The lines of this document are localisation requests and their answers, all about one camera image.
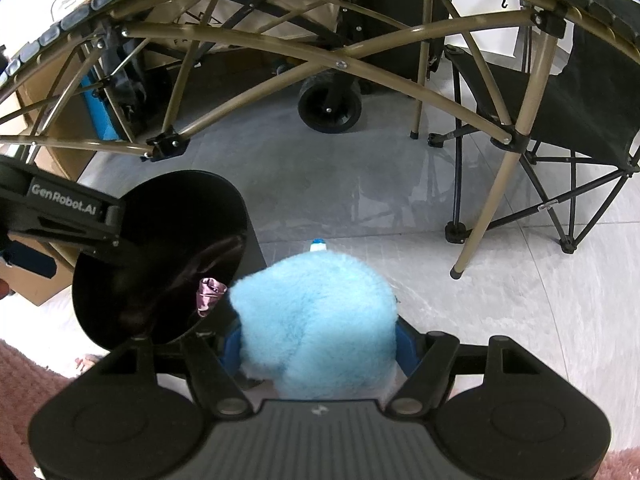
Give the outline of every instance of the rubber foot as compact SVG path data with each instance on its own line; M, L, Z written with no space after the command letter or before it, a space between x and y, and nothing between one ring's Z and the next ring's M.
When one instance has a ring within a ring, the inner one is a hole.
M524 157L529 161L529 164L532 166L535 166L538 163L538 161L536 160L536 156L528 150L524 152Z
M564 254L574 254L575 250L578 248L573 238L567 237L565 241L560 240L558 243L560 244Z
M462 222L449 222L444 227L444 237L450 244L463 244L468 237L466 226Z
M438 137L438 134L429 134L427 138L427 144L432 148L444 148L444 140L437 141L435 140Z

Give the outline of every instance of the black plastic clamp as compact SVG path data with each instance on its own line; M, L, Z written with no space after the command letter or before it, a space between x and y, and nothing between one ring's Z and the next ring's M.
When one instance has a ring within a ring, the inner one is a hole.
M511 142L509 144L503 144L499 140L491 139L492 145L504 150L505 152L524 153L527 151L527 146L531 137L519 133L515 126L505 126L501 124L500 127L511 136Z
M98 80L97 82L102 83L102 86L93 90L91 92L91 95L97 99L100 99L100 101L105 101L107 99L107 95L105 94L104 89L107 88L107 86L111 85L112 79L112 76L106 75L102 79Z
M187 151L187 146L190 140L184 139L173 128L170 128L166 132L162 132L158 136L152 137L146 143L149 146L153 146L153 151L150 158L140 157L142 160L151 160L151 162L157 162L158 160L165 160L166 158L172 158L174 156L180 156Z
M533 13L533 23L542 32L546 32L548 35L560 40L564 38L566 31L566 7L558 5L553 11L551 10L539 10Z

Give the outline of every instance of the plastic joint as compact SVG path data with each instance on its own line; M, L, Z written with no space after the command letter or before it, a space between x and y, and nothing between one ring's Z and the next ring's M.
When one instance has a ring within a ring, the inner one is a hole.
M564 20L565 14L566 10L563 11L562 9L556 9L553 11L540 10L539 12L534 13L533 22L542 32L546 32L548 35L555 38L562 39L564 38L564 33L566 31L566 21Z
M189 142L189 139L184 139L171 128L158 136L152 137L146 142L149 146L153 146L153 151L151 158L147 159L143 157L143 160L157 162L158 160L180 156L187 151Z
M503 130L508 132L511 136L511 141L508 144L503 144L499 140L491 139L491 143L504 150L505 152L513 152L523 154L527 151L527 146L529 145L529 141L531 138L529 136L523 135L518 132L515 126L505 126L502 124L500 126Z

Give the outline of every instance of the circular pad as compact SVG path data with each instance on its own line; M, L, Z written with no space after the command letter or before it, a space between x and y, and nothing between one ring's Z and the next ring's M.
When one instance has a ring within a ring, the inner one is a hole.
M56 478L158 478L184 462L203 423L196 406L158 386L70 386L33 418L29 444Z
M462 392L439 410L436 431L460 466L496 480L590 478L610 441L597 406L548 383Z

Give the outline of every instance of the blue panel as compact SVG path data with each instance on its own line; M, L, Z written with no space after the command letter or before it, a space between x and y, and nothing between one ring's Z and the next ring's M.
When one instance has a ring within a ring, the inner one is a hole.
M81 85L89 86L90 84L91 81L89 78L84 76ZM84 101L86 102L86 107L89 110L89 115L91 116L91 121L94 124L95 133L98 135L98 138L100 140L119 139L120 137L116 133L113 124L111 124L111 119L102 101L92 96L91 92L84 92L82 95L84 96Z
M220 364L230 376L234 376L240 369L240 336L241 328L238 327L225 337L225 348L220 356Z
M407 377L414 373L420 364L414 338L405 332L399 323L396 323L396 362Z

